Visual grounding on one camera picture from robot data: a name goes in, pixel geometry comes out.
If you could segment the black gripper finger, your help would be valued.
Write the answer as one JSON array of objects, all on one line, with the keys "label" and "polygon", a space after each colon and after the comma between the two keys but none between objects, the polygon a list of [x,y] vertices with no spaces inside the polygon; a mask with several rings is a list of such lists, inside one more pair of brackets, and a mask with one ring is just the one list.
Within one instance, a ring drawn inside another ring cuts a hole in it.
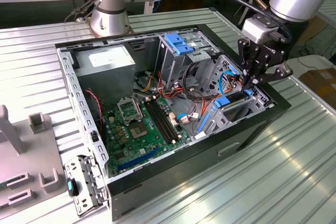
[{"label": "black gripper finger", "polygon": [[286,62],[275,65],[274,73],[263,73],[256,78],[256,83],[269,83],[285,79],[293,74],[292,68]]},{"label": "black gripper finger", "polygon": [[243,70],[243,89],[250,89],[262,79],[263,65],[259,56],[262,53],[261,44],[256,44],[249,39],[238,41],[238,53],[242,58],[239,65]]}]

